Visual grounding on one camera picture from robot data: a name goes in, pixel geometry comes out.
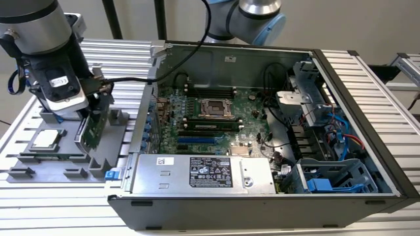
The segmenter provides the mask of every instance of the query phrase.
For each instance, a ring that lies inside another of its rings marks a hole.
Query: metal frame
[[[166,40],[166,14],[165,14],[165,1],[154,0],[154,14],[156,14],[156,26],[157,26],[157,38],[158,40]]]
[[[390,65],[397,66],[406,77],[420,87],[420,55],[397,53]]]
[[[106,13],[106,19],[113,39],[122,39],[118,15],[116,11],[116,6],[113,4],[113,0],[102,0],[102,5]]]

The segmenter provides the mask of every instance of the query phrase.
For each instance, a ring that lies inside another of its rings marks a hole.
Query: aluminum work table
[[[89,65],[101,63],[106,79],[125,76],[145,78],[150,67],[149,47],[150,42],[138,41],[85,40],[82,42],[88,63]],[[129,113],[118,165],[124,165],[128,154],[142,88],[144,84],[136,82],[117,83],[114,86],[116,102],[112,106]],[[5,171],[14,165],[14,157],[24,150],[40,125],[40,109],[38,102],[30,98],[0,140],[0,235],[420,235],[420,203],[392,214],[374,214],[342,229],[132,231],[108,206],[106,188],[102,183],[10,184],[5,181],[8,175]],[[397,160],[420,191],[420,156],[404,154]]]

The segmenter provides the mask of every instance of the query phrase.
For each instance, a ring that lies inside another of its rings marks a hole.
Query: power supply label
[[[193,188],[232,188],[230,158],[190,157],[189,185]]]

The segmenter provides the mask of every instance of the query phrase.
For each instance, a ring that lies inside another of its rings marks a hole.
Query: white wall
[[[282,0],[288,22],[274,46],[356,50],[386,63],[396,52],[420,52],[420,0]],[[168,37],[200,39],[205,9],[198,0],[166,0]]]

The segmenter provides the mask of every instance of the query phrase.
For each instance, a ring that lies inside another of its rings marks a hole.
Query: blue wire
[[[328,113],[326,115],[333,117],[337,121],[344,123],[345,131],[348,132],[349,131],[349,125],[348,125],[346,120],[344,120],[344,118],[341,116],[333,115],[332,113]],[[346,137],[344,138],[344,143],[345,143],[344,144],[344,151],[341,153],[341,157],[340,157],[338,161],[344,161],[344,159],[345,159],[346,149],[348,149],[348,138]]]
[[[349,126],[348,126],[348,122],[346,120],[344,120],[344,118],[341,116],[333,115],[332,113],[326,114],[328,116],[333,117],[337,121],[341,121],[345,125],[345,131],[348,132],[349,130]]]

